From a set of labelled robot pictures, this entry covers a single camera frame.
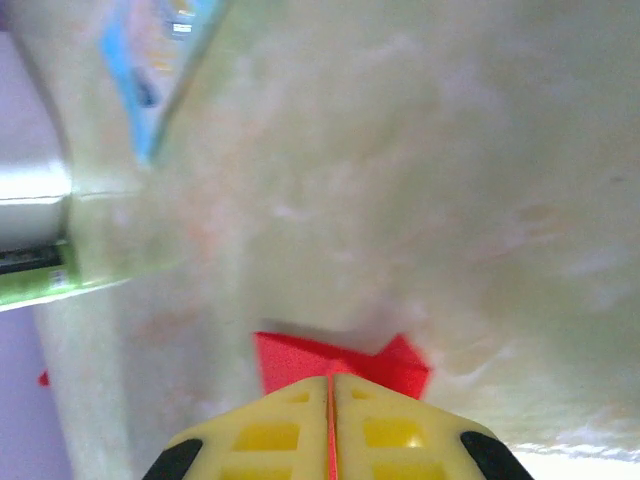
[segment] red plastic piece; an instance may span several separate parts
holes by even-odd
[[[329,376],[329,392],[327,395],[327,421],[329,426],[329,432],[327,438],[329,440],[328,448],[328,465],[327,473],[329,480],[338,480],[338,452],[336,451],[336,417],[334,415],[335,409],[335,397],[333,395],[333,377]]]
[[[45,370],[40,374],[40,376],[38,377],[38,385],[40,385],[41,387],[49,386],[49,372]]]
[[[431,374],[403,335],[375,355],[279,333],[255,334],[266,394],[307,377],[352,373],[419,399]]]

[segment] purple background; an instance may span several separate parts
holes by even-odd
[[[7,29],[7,20],[4,13],[4,0],[0,0],[0,32]]]
[[[73,478],[45,369],[33,310],[0,313],[0,478]]]

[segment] blue sticker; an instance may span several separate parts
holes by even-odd
[[[153,163],[171,102],[224,6],[224,0],[120,0],[116,6],[101,47],[142,165]]]

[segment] silver metal object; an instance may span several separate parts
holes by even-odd
[[[64,233],[71,178],[57,132],[18,51],[0,31],[0,251]]]

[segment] red speck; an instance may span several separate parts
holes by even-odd
[[[49,386],[49,373],[46,370],[42,372],[38,377],[38,385],[40,385],[41,387]]]

